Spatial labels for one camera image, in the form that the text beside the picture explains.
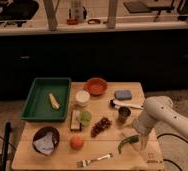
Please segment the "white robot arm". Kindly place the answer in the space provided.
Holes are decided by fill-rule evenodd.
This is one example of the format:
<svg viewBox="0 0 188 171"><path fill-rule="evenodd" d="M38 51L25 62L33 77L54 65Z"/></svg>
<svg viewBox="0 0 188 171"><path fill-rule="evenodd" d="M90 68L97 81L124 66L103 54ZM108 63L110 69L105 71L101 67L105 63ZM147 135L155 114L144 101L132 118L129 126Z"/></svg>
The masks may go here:
<svg viewBox="0 0 188 171"><path fill-rule="evenodd" d="M149 135L155 125L165 122L188 140L188 118L173 109L173 101L167 96L152 96L146 98L143 110L132 121L132 128L140 136L140 149L148 144Z"/></svg>

